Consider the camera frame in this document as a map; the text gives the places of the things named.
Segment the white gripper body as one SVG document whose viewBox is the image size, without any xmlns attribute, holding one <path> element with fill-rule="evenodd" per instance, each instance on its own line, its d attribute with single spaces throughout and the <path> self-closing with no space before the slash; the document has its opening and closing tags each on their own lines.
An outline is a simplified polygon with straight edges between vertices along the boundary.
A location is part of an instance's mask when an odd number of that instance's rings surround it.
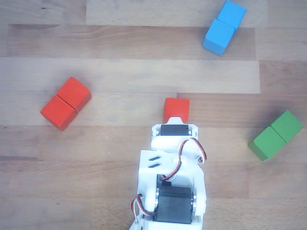
<svg viewBox="0 0 307 230">
<path fill-rule="evenodd" d="M 165 123 L 166 125 L 185 125 L 181 119 L 181 117 L 170 117 L 168 121 Z"/>
</svg>

